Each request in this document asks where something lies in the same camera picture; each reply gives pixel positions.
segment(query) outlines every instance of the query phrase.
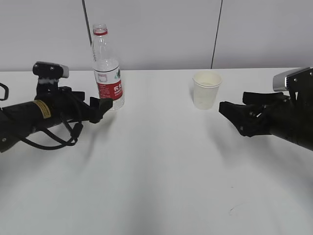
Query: white paper cup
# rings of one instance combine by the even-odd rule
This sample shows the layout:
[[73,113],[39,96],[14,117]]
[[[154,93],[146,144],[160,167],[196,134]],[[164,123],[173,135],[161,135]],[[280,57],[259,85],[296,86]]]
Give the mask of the white paper cup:
[[213,71],[203,70],[196,73],[194,80],[194,104],[198,109],[212,108],[222,78]]

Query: white table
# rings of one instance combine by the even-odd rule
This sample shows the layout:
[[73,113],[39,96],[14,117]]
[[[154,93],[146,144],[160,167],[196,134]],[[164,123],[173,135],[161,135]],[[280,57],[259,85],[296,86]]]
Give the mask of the white table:
[[[18,143],[0,154],[0,234],[313,234],[313,152],[244,138],[218,113],[243,91],[272,92],[285,70],[218,70],[224,81],[209,111],[193,106],[196,70],[123,71],[125,105],[85,123],[76,146]],[[1,72],[0,82],[10,88],[2,107],[35,96],[31,72]],[[97,96],[92,71],[60,85]],[[62,126],[54,132],[67,137]]]

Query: gold label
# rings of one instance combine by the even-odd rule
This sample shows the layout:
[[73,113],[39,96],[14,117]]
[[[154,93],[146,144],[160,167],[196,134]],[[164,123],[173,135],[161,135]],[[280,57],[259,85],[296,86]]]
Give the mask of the gold label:
[[37,100],[34,100],[33,102],[40,108],[44,116],[44,119],[51,117],[51,112],[49,110],[49,107],[42,100],[37,99]]

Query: black cable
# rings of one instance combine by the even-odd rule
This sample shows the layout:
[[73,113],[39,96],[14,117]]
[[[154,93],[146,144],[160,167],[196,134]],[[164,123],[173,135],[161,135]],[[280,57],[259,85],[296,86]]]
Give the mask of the black cable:
[[87,11],[86,11],[85,0],[82,0],[82,4],[83,4],[85,22],[86,22],[86,27],[87,27],[87,32],[88,32],[88,38],[89,38],[89,42],[90,42],[90,46],[91,46],[92,39],[91,39],[91,34],[90,34],[89,21],[88,21],[88,16],[87,16]]
[[212,61],[211,61],[211,69],[213,68],[213,61],[214,61],[214,55],[215,55],[215,48],[216,48],[217,36],[218,36],[218,34],[219,34],[219,27],[220,27],[222,6],[223,6],[223,0],[221,0],[221,7],[220,7],[219,20],[218,20],[218,22],[217,22],[216,35],[215,35],[215,42],[214,42],[214,48],[213,48],[213,54],[212,54]]
[[68,141],[65,141],[65,140],[59,138],[58,136],[53,134],[51,131],[49,131],[47,128],[40,127],[40,126],[37,126],[38,130],[40,130],[40,131],[44,132],[45,134],[47,134],[54,141],[60,143],[60,145],[44,146],[44,145],[41,145],[41,144],[37,144],[37,143],[35,143],[33,141],[30,141],[29,139],[21,136],[20,134],[16,133],[14,130],[11,130],[11,134],[13,136],[15,136],[16,138],[18,138],[20,141],[22,141],[24,143],[27,143],[27,144],[29,144],[32,147],[35,147],[35,148],[38,148],[38,149],[42,149],[42,150],[56,150],[56,149],[63,148],[65,146],[74,146],[77,143],[77,141],[78,141],[77,138],[79,137],[80,132],[81,132],[82,127],[83,127],[83,125],[82,125],[83,117],[82,117],[82,112],[81,112],[81,110],[80,110],[80,108],[78,106],[77,100],[75,99],[75,96],[72,93],[68,93],[68,92],[65,92],[65,94],[73,102],[73,104],[75,106],[75,109],[77,111],[77,114],[78,114],[78,121],[75,124],[74,129],[71,128],[71,126],[69,125],[69,123],[65,119],[62,121],[64,123],[64,125],[66,126],[66,128],[68,129],[68,131],[70,132],[70,135],[71,135],[71,138]]

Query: bottle label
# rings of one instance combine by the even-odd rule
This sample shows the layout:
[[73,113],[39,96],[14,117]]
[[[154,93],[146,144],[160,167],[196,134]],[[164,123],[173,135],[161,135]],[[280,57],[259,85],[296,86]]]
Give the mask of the bottle label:
[[111,71],[94,71],[100,98],[119,99],[123,94],[119,66]]

